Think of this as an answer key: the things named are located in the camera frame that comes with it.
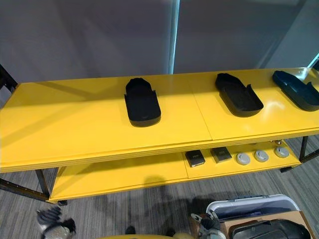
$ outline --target gray wall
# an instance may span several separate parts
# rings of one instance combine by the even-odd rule
[[[2,0],[0,63],[18,81],[166,74],[173,0]]]
[[[182,0],[174,72],[307,66],[319,52],[318,7],[318,0]]]

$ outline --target gray carpet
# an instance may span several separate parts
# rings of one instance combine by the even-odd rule
[[[290,139],[288,144],[299,155],[301,138]],[[317,148],[319,137],[311,136],[306,153]],[[56,169],[44,173],[52,184]],[[1,177],[40,191],[34,171],[7,173]],[[204,212],[211,201],[278,193],[297,203],[319,238],[318,158],[283,174],[276,169],[70,200],[62,211],[63,218],[75,220],[77,239],[120,235],[129,225],[134,225],[139,234],[162,235],[169,227],[177,232],[189,232],[190,212]],[[0,238],[39,238],[35,211],[49,206],[0,191]]]

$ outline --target white bin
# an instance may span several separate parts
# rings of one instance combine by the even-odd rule
[[[299,211],[296,203],[288,196],[276,194],[226,201],[208,205],[206,212],[214,211],[220,220],[259,216],[290,211]]]

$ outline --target yellow shelf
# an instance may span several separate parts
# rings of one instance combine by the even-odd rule
[[[157,186],[187,179],[182,153],[60,167],[50,201]]]
[[[284,142],[281,146],[287,148],[290,155],[287,158],[278,157],[274,151],[277,146],[278,145],[270,141],[229,146],[227,149],[232,155],[232,158],[220,163],[216,163],[209,149],[204,149],[201,151],[205,158],[205,163],[203,165],[192,168],[189,166],[186,157],[184,156],[187,174],[190,179],[200,179],[256,172],[274,168],[284,168],[288,166],[297,166],[300,164],[292,150]],[[254,152],[260,149],[267,152],[269,156],[269,159],[266,162],[259,162],[254,157]],[[240,152],[245,152],[250,157],[250,163],[248,165],[241,165],[237,163],[235,158]]]
[[[215,89],[218,72],[143,76],[156,90],[158,124],[137,128],[124,93],[132,77],[22,83],[0,111],[1,172],[175,153],[319,133],[319,111],[295,106],[277,87],[275,69],[227,71],[264,103],[255,116],[233,116]],[[307,68],[285,69],[312,81]]]
[[[233,158],[219,164],[215,163],[209,150],[202,150],[205,163],[193,168],[189,166],[184,153],[60,167],[49,201],[56,202],[194,179],[297,166],[300,164],[290,149],[289,157],[277,157],[274,153],[275,147],[276,144],[272,142],[231,146],[228,147],[228,150]],[[258,162],[252,155],[256,149],[266,151],[269,155],[269,160],[264,163]],[[251,163],[246,166],[238,164],[234,160],[237,152],[248,153]]]

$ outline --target lower shelf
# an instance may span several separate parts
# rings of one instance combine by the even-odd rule
[[[202,150],[205,163],[193,168],[189,166],[184,153],[60,167],[49,201],[56,202],[195,179],[299,165],[300,162],[291,149],[284,142],[282,146],[289,149],[290,156],[287,158],[279,158],[275,155],[276,144],[272,142],[230,146],[227,149],[232,159],[218,164],[210,150]],[[267,162],[258,162],[253,157],[254,151],[260,149],[268,153]],[[243,166],[235,161],[238,152],[246,152],[250,156],[249,165]]]

